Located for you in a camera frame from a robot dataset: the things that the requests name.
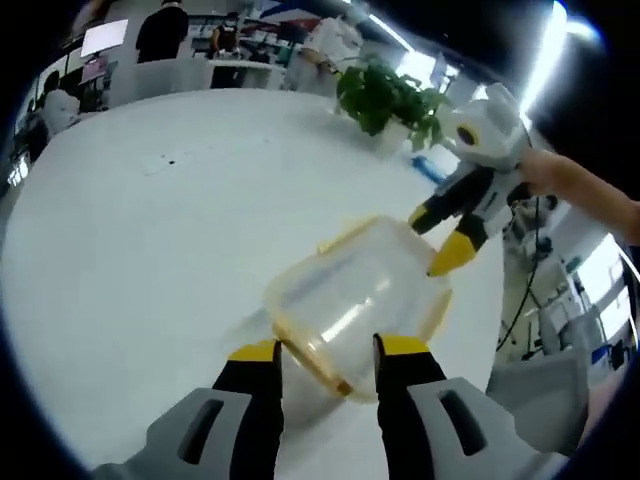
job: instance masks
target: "white round table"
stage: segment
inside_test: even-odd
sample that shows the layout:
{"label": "white round table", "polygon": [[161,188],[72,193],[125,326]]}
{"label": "white round table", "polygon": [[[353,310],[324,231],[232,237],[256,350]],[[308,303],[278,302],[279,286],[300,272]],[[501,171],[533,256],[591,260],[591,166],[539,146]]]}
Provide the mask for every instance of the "white round table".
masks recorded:
{"label": "white round table", "polygon": [[[153,420],[211,386],[220,339],[260,309],[274,275],[345,222],[406,218],[433,192],[400,158],[374,157],[331,107],[289,92],[177,94],[103,113],[46,148],[8,224],[2,295],[27,384],[84,465],[125,460]],[[500,239],[451,279],[431,349],[449,377],[484,389]],[[375,405],[330,417],[283,442],[278,478],[387,478]]]}

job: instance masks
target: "transparent plastic container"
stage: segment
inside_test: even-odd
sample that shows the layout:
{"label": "transparent plastic container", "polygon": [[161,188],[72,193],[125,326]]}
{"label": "transparent plastic container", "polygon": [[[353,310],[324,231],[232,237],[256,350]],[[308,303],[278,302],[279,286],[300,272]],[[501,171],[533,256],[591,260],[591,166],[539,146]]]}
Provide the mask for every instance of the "transparent plastic container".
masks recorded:
{"label": "transparent plastic container", "polygon": [[374,334],[427,343],[444,319],[452,291],[447,276],[427,276],[434,255],[407,223],[375,217],[276,277],[264,297],[273,333],[295,360],[287,370],[312,374],[298,375],[285,402],[311,406],[300,398],[313,377],[328,389],[322,398],[375,401]]}

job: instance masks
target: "white wall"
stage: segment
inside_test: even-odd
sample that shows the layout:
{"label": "white wall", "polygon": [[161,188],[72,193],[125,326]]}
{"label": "white wall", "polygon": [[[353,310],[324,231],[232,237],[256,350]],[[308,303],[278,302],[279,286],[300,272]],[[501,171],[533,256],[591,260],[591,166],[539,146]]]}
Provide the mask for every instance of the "white wall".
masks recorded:
{"label": "white wall", "polygon": [[360,51],[361,57],[367,55],[377,55],[382,60],[387,62],[391,68],[396,69],[400,65],[402,58],[407,51],[402,47],[392,47],[380,42],[374,42],[372,40],[366,40],[362,44],[362,50]]}
{"label": "white wall", "polygon": [[565,262],[579,256],[583,261],[602,242],[607,230],[580,209],[571,207],[553,228],[553,249]]}
{"label": "white wall", "polygon": [[478,86],[478,82],[471,80],[469,77],[464,75],[464,73],[460,72],[451,82],[451,85],[447,90],[447,97],[451,100],[453,108],[458,108],[469,102]]}
{"label": "white wall", "polygon": [[625,345],[631,345],[633,343],[632,339],[633,339],[633,335],[631,333],[631,326],[627,322],[627,323],[624,324],[624,326],[620,330],[618,330],[618,332],[614,336],[612,336],[609,339],[609,344],[610,345],[615,345],[620,340],[622,340],[622,342]]}

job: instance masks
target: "potted plant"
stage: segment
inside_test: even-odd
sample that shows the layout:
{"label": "potted plant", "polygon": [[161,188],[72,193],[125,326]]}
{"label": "potted plant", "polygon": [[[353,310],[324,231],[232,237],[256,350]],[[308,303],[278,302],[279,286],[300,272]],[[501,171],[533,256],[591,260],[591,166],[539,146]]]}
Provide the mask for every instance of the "potted plant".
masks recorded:
{"label": "potted plant", "polygon": [[363,66],[349,67],[338,81],[340,108],[371,136],[379,136],[394,152],[409,138],[413,151],[442,140],[435,112],[447,97],[433,88],[420,89],[421,82],[399,76],[376,57]]}

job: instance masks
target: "person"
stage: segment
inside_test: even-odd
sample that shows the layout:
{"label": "person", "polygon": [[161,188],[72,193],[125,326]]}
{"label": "person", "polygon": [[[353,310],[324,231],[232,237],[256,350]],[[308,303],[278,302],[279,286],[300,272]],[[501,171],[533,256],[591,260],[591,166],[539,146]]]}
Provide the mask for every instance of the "person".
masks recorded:
{"label": "person", "polygon": [[271,57],[267,53],[267,45],[262,42],[258,45],[249,57],[249,61],[258,63],[271,63]]}
{"label": "person", "polygon": [[369,17],[367,4],[350,5],[337,18],[325,18],[307,37],[287,72],[288,88],[334,96],[337,71],[344,71],[360,56],[363,39],[356,28]]}
{"label": "person", "polygon": [[[211,36],[208,58],[214,55],[224,56],[225,54],[238,53],[238,14],[230,12]],[[234,88],[238,86],[236,75],[238,69],[234,67],[220,67],[213,69],[211,77],[211,88]]]}
{"label": "person", "polygon": [[81,35],[86,29],[87,26],[100,18],[100,10],[103,8],[108,8],[107,0],[89,0],[87,1],[78,14],[76,15],[75,20],[71,26],[71,32],[73,36]]}
{"label": "person", "polygon": [[564,199],[605,224],[629,245],[640,246],[640,202],[570,158],[555,153],[530,149],[523,156],[520,169],[531,193]]}
{"label": "person", "polygon": [[213,55],[216,53],[231,53],[238,50],[238,19],[239,17],[236,12],[230,12],[227,14],[222,24],[218,25],[218,27],[213,31],[209,49],[209,58],[213,58]]}
{"label": "person", "polygon": [[163,0],[160,10],[144,21],[136,40],[138,63],[178,56],[189,30],[189,17],[181,4],[182,0]]}
{"label": "person", "polygon": [[60,73],[56,70],[44,82],[42,119],[49,137],[53,137],[81,120],[80,101],[60,88]]}

